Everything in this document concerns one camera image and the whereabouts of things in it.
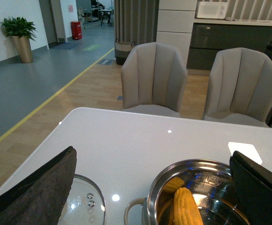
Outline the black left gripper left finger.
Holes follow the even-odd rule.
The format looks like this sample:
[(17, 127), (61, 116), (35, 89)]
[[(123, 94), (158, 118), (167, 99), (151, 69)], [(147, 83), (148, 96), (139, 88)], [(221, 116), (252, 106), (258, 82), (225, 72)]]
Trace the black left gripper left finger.
[(0, 225), (56, 225), (76, 163), (77, 152), (70, 146), (0, 195)]

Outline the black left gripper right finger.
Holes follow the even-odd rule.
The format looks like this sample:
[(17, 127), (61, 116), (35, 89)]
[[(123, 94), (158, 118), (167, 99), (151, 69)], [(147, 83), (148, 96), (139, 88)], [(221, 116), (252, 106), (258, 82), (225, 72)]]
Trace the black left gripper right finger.
[(238, 199), (252, 225), (272, 225), (272, 172), (239, 151), (229, 166)]

